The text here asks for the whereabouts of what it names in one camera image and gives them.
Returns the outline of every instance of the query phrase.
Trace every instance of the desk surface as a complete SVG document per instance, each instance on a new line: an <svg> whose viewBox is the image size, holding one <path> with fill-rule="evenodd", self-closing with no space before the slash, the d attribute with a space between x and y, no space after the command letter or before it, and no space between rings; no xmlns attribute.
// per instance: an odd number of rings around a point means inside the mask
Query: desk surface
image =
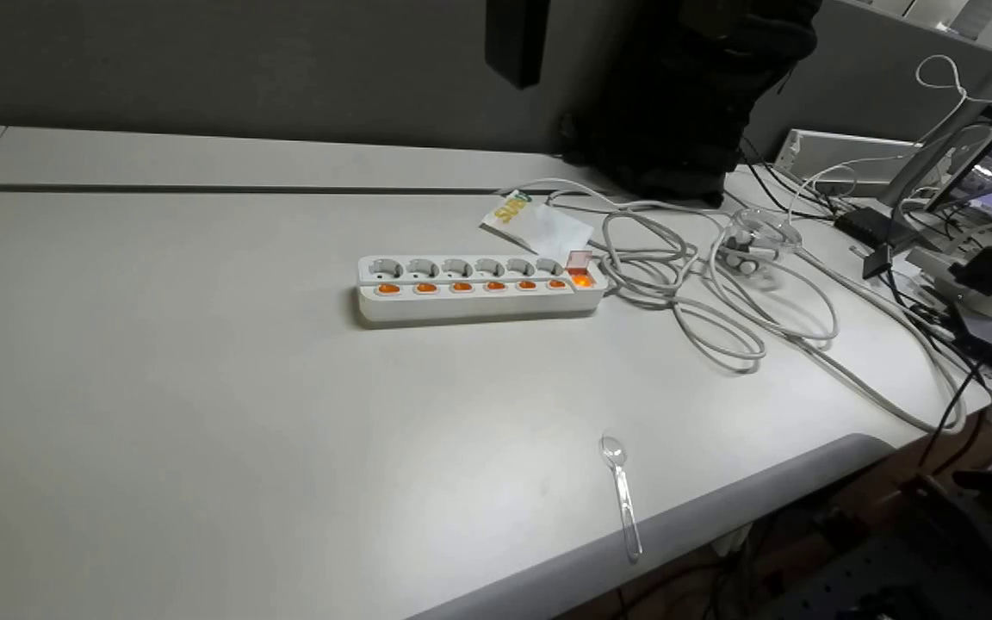
<svg viewBox="0 0 992 620"><path fill-rule="evenodd" d="M765 369L730 379L617 300L589 320L355 324L358 255L510 251L479 231L489 207L0 193L0 617L468 610L592 544L579 561L603 558L613 586L920 437L796 348L768 338ZM920 344L830 296L834 355L937 420L951 389ZM637 568L613 544L603 434L630 451L641 517L672 524L654 520ZM806 468L844 437L878 451ZM792 496L675 517L799 458ZM565 579L520 613L568 596L586 589Z"/></svg>

